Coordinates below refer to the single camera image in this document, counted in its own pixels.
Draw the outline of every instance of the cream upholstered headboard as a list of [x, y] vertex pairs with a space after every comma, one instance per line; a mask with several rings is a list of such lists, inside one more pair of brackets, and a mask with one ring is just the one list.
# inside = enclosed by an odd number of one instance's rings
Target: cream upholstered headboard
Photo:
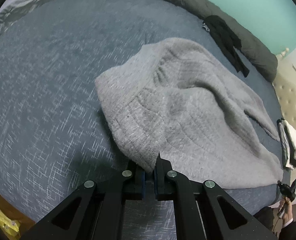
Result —
[[[291, 60], [277, 55], [277, 75], [273, 81], [283, 118], [296, 129], [296, 68]], [[296, 170], [291, 171], [291, 183], [296, 178]]]

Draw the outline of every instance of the round metal pin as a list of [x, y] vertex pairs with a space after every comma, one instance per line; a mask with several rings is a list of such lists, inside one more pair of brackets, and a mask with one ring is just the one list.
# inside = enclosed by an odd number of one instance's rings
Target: round metal pin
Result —
[[129, 171], [129, 170], [125, 170], [125, 171], [122, 172], [122, 175], [123, 175], [124, 177], [130, 177], [130, 176], [132, 175], [132, 172]]
[[209, 188], [212, 188], [215, 186], [215, 184], [212, 180], [207, 180], [204, 184]]
[[176, 175], [177, 175], [177, 173], [175, 172], [175, 171], [168, 171], [167, 172], [167, 175], [169, 176], [169, 177], [175, 177]]
[[92, 181], [92, 180], [87, 180], [85, 183], [84, 183], [84, 186], [85, 187], [93, 187], [95, 185], [95, 183]]

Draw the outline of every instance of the gray fabric surface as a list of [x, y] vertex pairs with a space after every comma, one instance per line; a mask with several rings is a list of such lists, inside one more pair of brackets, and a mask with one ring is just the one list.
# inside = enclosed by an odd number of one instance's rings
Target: gray fabric surface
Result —
[[[95, 79], [143, 44], [169, 37], [203, 45], [262, 98], [273, 122], [281, 117], [272, 85], [243, 55], [250, 74], [237, 74], [202, 21], [186, 10], [163, 0], [54, 0], [0, 37], [0, 194], [38, 221], [85, 180], [122, 171], [128, 159], [112, 139]], [[251, 123], [281, 158], [280, 143]], [[276, 188], [227, 192], [254, 214], [274, 201]], [[171, 202], [148, 197], [151, 206], [127, 201], [125, 236], [175, 239]]]
[[241, 40], [241, 52], [257, 68], [259, 73], [269, 82], [277, 74], [278, 61], [274, 54], [250, 31], [241, 26], [234, 18], [223, 12], [209, 0], [165, 0], [180, 6], [200, 19], [217, 15], [223, 19]]
[[97, 77], [96, 89], [119, 149], [147, 172], [160, 152], [191, 180], [222, 188], [282, 180], [248, 118], [279, 140], [261, 98], [194, 41], [144, 45]]

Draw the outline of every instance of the person's arm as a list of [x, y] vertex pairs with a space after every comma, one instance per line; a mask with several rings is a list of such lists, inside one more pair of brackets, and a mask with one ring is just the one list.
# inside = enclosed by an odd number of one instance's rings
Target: person's arm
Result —
[[287, 207], [282, 217], [283, 224], [279, 240], [290, 240], [296, 231], [296, 222], [293, 221], [292, 203], [287, 197], [281, 199], [278, 210], [281, 210], [285, 203], [287, 203]]

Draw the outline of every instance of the white folded cloth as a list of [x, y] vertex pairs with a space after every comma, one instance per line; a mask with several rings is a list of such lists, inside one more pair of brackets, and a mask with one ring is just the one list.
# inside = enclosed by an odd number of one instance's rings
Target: white folded cloth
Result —
[[296, 169], [296, 130], [286, 120], [279, 122], [278, 127], [284, 156], [283, 165], [294, 170]]

